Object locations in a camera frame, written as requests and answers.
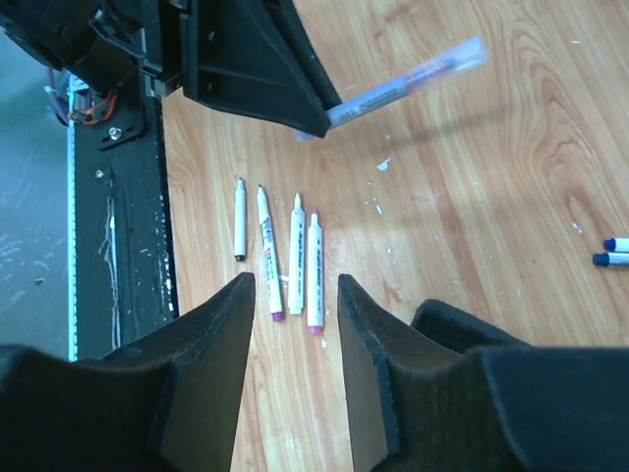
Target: marker cap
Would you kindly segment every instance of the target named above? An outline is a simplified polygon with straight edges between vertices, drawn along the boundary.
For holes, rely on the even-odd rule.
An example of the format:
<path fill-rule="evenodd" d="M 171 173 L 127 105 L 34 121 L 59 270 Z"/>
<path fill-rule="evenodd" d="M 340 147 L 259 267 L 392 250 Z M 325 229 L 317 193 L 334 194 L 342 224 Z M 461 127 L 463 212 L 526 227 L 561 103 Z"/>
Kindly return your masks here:
<path fill-rule="evenodd" d="M 595 266 L 607 267 L 609 266 L 609 254 L 594 254 L 592 262 Z"/>
<path fill-rule="evenodd" d="M 616 240 L 615 239 L 605 239 L 602 242 L 602 248 L 606 251 L 614 252 L 616 250 Z"/>

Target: pen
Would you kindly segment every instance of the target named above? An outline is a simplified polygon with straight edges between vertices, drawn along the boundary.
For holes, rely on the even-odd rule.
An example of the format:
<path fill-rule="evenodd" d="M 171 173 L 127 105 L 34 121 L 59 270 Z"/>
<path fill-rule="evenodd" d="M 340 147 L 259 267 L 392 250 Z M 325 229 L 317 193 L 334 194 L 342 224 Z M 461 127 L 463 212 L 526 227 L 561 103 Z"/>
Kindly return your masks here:
<path fill-rule="evenodd" d="M 326 112 L 331 124 L 330 129 L 371 113 L 435 82 L 478 67 L 486 61 L 487 51 L 483 39 L 480 36 L 474 36 L 411 69 L 406 74 L 330 108 Z M 312 137 L 298 130 L 295 130 L 294 134 L 298 141 L 307 141 Z"/>
<path fill-rule="evenodd" d="M 629 238 L 605 239 L 602 246 L 611 253 L 629 253 Z"/>
<path fill-rule="evenodd" d="M 626 253 L 604 253 L 594 254 L 592 262 L 595 266 L 629 266 L 629 254 Z"/>
<path fill-rule="evenodd" d="M 322 334 L 323 325 L 323 230 L 315 210 L 308 228 L 308 328 Z"/>
<path fill-rule="evenodd" d="M 247 256 L 247 191 L 245 181 L 238 179 L 234 203 L 234 257 L 241 263 Z"/>
<path fill-rule="evenodd" d="M 257 186 L 257 217 L 262 233 L 262 255 L 266 270 L 266 290 L 268 291 L 268 306 L 275 322 L 284 320 L 282 309 L 282 294 L 279 288 L 279 274 L 277 273 L 277 256 L 271 216 L 268 212 L 268 201 L 262 185 Z"/>
<path fill-rule="evenodd" d="M 291 212 L 291 244 L 288 257 L 288 310 L 291 315 L 300 315 L 304 309 L 304 232 L 306 214 L 302 210 L 302 199 L 295 196 Z"/>

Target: bolt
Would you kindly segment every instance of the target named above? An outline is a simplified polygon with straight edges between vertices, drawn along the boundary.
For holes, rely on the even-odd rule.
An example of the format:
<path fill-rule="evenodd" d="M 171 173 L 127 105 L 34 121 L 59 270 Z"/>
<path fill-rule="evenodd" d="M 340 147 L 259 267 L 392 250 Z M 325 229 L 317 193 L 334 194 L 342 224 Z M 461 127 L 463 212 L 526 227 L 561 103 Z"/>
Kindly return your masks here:
<path fill-rule="evenodd" d="M 109 138 L 111 138 L 111 141 L 118 141 L 120 138 L 122 138 L 122 130 L 120 128 L 112 126 L 111 128 L 109 128 Z"/>

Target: wood grain surface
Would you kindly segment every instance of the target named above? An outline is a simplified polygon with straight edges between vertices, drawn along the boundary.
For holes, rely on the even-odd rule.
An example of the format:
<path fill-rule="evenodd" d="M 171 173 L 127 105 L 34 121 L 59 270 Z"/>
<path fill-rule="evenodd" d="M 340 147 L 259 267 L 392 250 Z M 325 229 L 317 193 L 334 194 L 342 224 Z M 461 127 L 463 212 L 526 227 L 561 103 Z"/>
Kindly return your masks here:
<path fill-rule="evenodd" d="M 591 262 L 604 238 L 629 235 L 627 2 L 296 6 L 343 99 L 475 34 L 491 62 L 306 144 L 179 93 L 165 99 L 182 313 L 240 271 L 257 275 L 232 469 L 352 469 L 336 321 L 341 272 L 406 322 L 439 298 L 537 344 L 629 344 L 629 271 Z M 244 264 L 232 255 L 238 177 L 249 191 Z M 295 193 L 309 215 L 320 210 L 323 337 L 307 333 L 305 316 L 271 321 L 257 184 L 268 192 L 282 274 Z"/>

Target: gray floor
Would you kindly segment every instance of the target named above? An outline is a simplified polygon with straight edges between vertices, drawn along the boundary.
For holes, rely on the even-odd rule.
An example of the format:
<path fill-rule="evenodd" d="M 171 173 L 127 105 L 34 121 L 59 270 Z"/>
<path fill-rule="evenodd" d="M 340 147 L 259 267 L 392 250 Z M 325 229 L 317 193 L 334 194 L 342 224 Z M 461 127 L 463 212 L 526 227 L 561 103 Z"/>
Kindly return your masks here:
<path fill-rule="evenodd" d="M 44 67 L 2 33 L 0 51 L 0 344 L 65 358 L 66 129 L 43 90 Z"/>

